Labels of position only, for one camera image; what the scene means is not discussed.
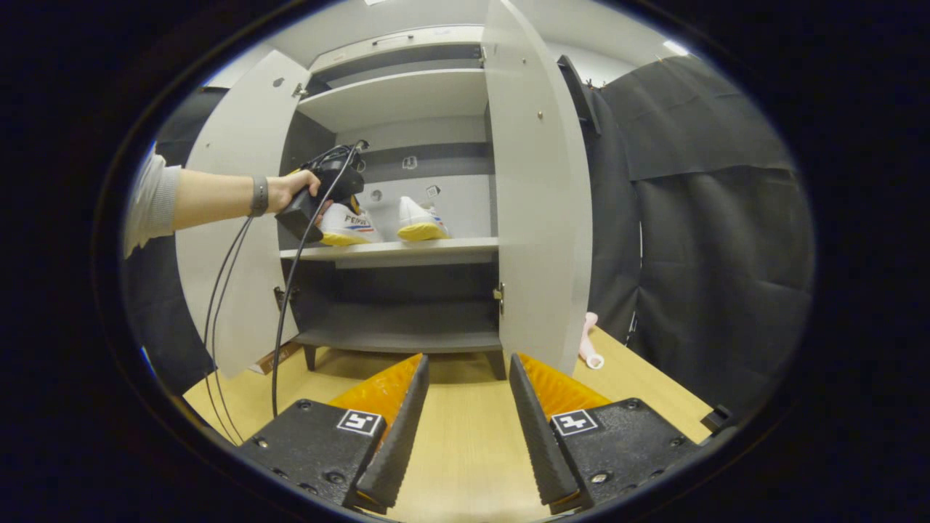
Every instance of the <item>white shelf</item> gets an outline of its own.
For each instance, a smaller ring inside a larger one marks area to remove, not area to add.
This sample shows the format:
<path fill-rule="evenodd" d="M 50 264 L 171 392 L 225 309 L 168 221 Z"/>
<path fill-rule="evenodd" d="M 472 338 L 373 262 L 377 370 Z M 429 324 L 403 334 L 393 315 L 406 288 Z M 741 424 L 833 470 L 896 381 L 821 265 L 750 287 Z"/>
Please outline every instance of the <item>white shelf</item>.
<path fill-rule="evenodd" d="M 485 113 L 483 69 L 393 74 L 312 96 L 297 109 L 331 132 L 391 122 Z"/>
<path fill-rule="evenodd" d="M 305 248 L 301 260 L 336 262 L 339 269 L 398 267 L 449 263 L 491 262 L 498 251 L 498 239 L 450 238 L 423 242 L 384 242 L 348 247 Z M 281 258 L 293 260 L 296 249 L 282 250 Z"/>

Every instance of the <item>yellow sole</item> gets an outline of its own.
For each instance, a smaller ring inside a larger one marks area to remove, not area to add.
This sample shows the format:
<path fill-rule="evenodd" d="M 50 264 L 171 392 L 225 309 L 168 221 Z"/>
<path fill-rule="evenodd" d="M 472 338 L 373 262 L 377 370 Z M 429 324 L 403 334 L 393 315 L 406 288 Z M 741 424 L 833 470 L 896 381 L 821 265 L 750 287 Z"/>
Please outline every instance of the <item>yellow sole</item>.
<path fill-rule="evenodd" d="M 407 225 L 397 235 L 408 242 L 421 242 L 423 240 L 445 240 L 448 235 L 435 223 L 414 223 Z"/>
<path fill-rule="evenodd" d="M 320 240 L 320 243 L 323 243 L 325 245 L 337 246 L 337 247 L 345 247 L 347 245 L 368 244 L 371 242 L 363 238 L 356 238 L 354 236 L 334 235 L 332 233 L 323 233 L 323 239 Z"/>

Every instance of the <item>wooden table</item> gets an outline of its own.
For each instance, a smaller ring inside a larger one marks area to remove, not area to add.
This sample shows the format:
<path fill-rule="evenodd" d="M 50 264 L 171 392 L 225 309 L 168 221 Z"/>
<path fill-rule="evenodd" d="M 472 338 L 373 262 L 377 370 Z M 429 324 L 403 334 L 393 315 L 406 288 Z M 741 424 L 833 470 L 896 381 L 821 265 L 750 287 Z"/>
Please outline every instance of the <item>wooden table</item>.
<path fill-rule="evenodd" d="M 591 341 L 606 362 L 591 370 L 579 359 L 576 380 L 614 401 L 639 397 L 696 443 L 710 435 L 700 424 L 710 406 L 600 329 L 594 329 Z M 279 368 L 279 405 L 283 409 L 301 398 L 329 401 L 405 357 L 319 349 L 311 372 L 302 355 L 294 354 Z M 209 380 L 222 412 L 215 378 Z M 242 437 L 272 419 L 271 375 L 246 371 L 219 380 Z M 219 429 L 206 382 L 184 398 Z M 539 503 L 510 386 L 495 380 L 484 355 L 430 355 L 430 389 L 417 439 L 397 504 L 387 516 L 411 523 L 526 522 L 550 516 Z"/>

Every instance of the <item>gray sleeve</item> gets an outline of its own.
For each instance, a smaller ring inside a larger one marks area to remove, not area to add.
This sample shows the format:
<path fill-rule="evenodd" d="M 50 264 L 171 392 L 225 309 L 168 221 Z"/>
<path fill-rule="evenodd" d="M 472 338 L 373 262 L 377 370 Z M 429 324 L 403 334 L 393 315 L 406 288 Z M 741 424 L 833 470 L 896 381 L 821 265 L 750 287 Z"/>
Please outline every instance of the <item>gray sleeve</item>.
<path fill-rule="evenodd" d="M 178 190 L 180 166 L 166 167 L 165 159 L 151 149 L 139 170 L 129 200 L 123 256 L 128 258 L 136 246 L 157 236 L 173 233 L 175 192 Z"/>

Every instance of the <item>cabinet leg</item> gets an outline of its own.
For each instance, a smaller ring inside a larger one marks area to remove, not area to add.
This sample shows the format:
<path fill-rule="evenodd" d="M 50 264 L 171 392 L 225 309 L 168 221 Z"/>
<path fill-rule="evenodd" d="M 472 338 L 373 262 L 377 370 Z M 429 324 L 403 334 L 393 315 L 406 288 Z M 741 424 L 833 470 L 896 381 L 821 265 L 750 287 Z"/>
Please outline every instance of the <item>cabinet leg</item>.
<path fill-rule="evenodd" d="M 307 370 L 316 370 L 316 345 L 303 345 L 303 357 L 307 360 Z"/>
<path fill-rule="evenodd" d="M 491 364 L 491 370 L 494 371 L 494 377 L 499 380 L 507 379 L 507 370 L 504 368 L 504 351 L 488 351 L 485 353 L 487 362 Z"/>

